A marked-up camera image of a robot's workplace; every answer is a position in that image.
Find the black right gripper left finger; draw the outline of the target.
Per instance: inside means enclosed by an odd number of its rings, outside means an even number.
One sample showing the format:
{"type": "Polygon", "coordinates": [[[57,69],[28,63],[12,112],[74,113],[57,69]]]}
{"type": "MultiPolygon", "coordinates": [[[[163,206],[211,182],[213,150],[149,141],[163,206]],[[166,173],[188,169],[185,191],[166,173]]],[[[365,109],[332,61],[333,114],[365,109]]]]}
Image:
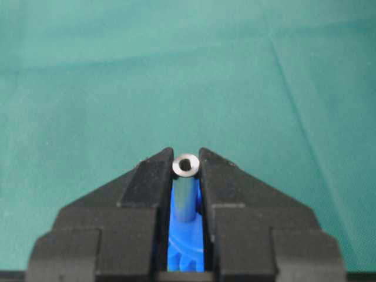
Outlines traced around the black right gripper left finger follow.
{"type": "Polygon", "coordinates": [[[173,149],[60,209],[27,281],[150,281],[167,269],[173,149]]]}

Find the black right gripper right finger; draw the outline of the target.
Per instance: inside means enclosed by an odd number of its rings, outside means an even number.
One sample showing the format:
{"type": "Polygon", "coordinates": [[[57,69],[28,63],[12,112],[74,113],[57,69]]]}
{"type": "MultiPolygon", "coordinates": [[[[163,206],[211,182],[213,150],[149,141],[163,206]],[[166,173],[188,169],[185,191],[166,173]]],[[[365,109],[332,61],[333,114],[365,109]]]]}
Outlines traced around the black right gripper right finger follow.
{"type": "Polygon", "coordinates": [[[338,243],[310,207],[209,149],[199,160],[217,281],[346,281],[338,243]]]}

